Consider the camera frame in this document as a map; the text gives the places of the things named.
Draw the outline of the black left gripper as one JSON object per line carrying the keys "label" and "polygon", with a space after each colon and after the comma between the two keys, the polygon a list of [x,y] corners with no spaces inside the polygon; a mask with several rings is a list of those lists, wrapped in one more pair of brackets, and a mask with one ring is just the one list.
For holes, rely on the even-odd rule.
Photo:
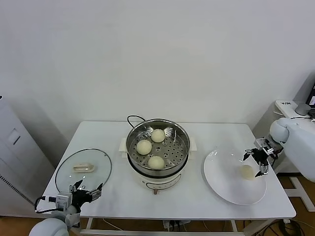
{"label": "black left gripper", "polygon": [[98,199],[102,193],[103,183],[101,183],[95,190],[86,191],[78,190],[83,180],[75,182],[73,185],[69,186],[69,191],[72,193],[72,203],[71,205],[76,208],[76,210],[81,210],[81,206],[84,203],[91,203],[92,199]]}

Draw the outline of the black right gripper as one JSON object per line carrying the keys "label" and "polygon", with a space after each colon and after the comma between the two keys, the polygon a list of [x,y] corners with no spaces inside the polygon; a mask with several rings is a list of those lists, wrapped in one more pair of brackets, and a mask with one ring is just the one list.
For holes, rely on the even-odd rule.
{"label": "black right gripper", "polygon": [[260,177],[268,174],[268,165],[269,162],[267,160],[268,155],[265,153],[262,149],[246,149],[245,154],[243,156],[243,160],[248,159],[252,155],[253,159],[256,161],[256,163],[259,165],[259,171],[255,175],[255,177]]}

